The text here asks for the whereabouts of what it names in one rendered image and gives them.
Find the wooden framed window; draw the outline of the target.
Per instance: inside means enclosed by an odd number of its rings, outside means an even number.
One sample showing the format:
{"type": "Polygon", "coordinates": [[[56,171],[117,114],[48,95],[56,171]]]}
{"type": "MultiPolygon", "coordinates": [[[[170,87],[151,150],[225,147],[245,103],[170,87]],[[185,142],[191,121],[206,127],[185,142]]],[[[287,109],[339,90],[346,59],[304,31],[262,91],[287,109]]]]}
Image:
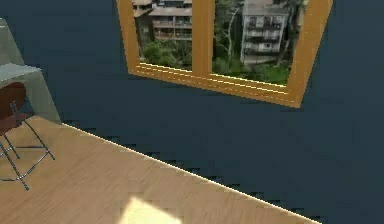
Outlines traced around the wooden framed window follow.
{"type": "Polygon", "coordinates": [[[212,72],[214,0],[192,4],[192,69],[182,70],[139,59],[132,0],[116,0],[128,72],[190,87],[298,108],[307,87],[333,0],[310,0],[286,85],[228,77],[212,72]]]}

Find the grey green desk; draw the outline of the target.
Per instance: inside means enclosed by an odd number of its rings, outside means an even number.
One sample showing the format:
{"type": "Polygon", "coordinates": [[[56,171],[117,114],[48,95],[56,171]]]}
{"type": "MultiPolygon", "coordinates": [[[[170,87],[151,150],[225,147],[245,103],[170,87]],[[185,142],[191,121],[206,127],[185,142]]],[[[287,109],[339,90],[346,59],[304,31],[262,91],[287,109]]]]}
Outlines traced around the grey green desk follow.
{"type": "Polygon", "coordinates": [[[24,63],[7,21],[0,18],[0,88],[12,82],[25,85],[27,98],[36,115],[61,124],[42,70],[24,63]]]}

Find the dark red metal chair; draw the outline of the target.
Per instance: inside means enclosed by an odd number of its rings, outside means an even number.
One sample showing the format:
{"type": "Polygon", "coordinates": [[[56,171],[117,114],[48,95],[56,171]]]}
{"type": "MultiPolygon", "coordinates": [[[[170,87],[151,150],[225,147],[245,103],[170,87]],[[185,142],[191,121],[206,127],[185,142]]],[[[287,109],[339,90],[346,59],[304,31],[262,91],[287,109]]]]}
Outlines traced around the dark red metal chair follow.
{"type": "Polygon", "coordinates": [[[19,181],[24,189],[28,191],[29,186],[24,179],[31,174],[47,156],[50,156],[52,160],[55,160],[55,156],[32,125],[27,121],[29,115],[21,112],[25,100],[26,87],[22,82],[12,82],[0,88],[0,137],[3,137],[9,145],[9,147],[6,148],[4,144],[0,142],[0,158],[5,156],[16,174],[15,178],[0,178],[0,182],[19,181]],[[21,158],[16,151],[17,147],[7,136],[9,131],[20,127],[22,124],[25,124],[40,142],[38,146],[23,146],[23,149],[43,149],[45,151],[45,153],[24,174],[19,172],[14,160],[10,156],[10,152],[12,152],[17,159],[21,158]]]}

